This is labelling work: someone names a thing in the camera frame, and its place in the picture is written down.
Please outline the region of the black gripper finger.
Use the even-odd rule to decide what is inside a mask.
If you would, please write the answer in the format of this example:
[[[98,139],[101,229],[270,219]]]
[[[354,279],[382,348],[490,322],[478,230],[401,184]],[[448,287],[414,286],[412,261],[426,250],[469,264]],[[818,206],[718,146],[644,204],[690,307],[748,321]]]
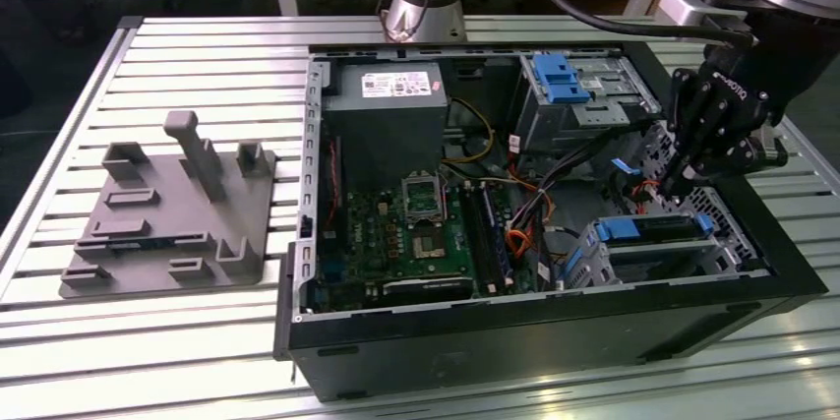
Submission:
[[[692,141],[681,146],[681,194],[714,179],[742,175],[756,169],[754,140],[741,138],[724,144],[713,137],[706,144]]]
[[[666,109],[666,128],[673,134],[673,153],[660,178],[660,194],[664,197],[685,197],[693,188],[692,179],[684,176],[697,155],[702,137],[697,133],[704,118],[713,87],[696,71],[677,69],[672,76],[670,102]]]

